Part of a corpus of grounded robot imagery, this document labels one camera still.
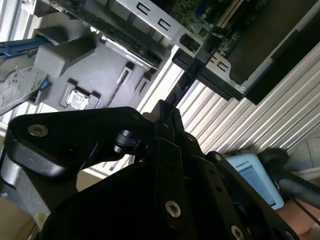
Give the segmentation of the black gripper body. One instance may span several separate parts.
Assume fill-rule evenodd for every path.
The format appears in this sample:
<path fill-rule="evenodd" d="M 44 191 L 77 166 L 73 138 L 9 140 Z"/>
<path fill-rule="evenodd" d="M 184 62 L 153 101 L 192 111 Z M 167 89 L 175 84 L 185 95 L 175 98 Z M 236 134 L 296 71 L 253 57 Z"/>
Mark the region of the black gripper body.
<path fill-rule="evenodd" d="M 132 164 L 63 201 L 41 238 L 223 240 L 225 226 L 203 189 L 181 164 Z"/>

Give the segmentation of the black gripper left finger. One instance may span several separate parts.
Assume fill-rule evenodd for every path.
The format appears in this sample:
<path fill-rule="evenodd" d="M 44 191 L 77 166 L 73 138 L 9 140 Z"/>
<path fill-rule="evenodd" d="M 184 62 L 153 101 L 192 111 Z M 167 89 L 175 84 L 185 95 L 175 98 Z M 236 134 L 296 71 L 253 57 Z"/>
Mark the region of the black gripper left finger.
<path fill-rule="evenodd" d="M 41 229 L 65 200 L 138 164 L 182 164 L 172 124 L 174 106 L 150 115 L 131 107 L 25 115 L 9 123 L 4 177 Z"/>

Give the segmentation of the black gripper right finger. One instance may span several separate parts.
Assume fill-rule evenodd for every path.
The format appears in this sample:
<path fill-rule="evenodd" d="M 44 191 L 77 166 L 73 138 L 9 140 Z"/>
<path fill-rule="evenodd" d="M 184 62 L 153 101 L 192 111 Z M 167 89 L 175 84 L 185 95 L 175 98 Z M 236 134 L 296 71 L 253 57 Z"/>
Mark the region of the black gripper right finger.
<path fill-rule="evenodd" d="M 294 230 L 219 153 L 203 154 L 185 132 L 180 111 L 171 111 L 183 171 L 190 178 L 191 204 L 199 236 L 219 240 L 297 240 Z"/>

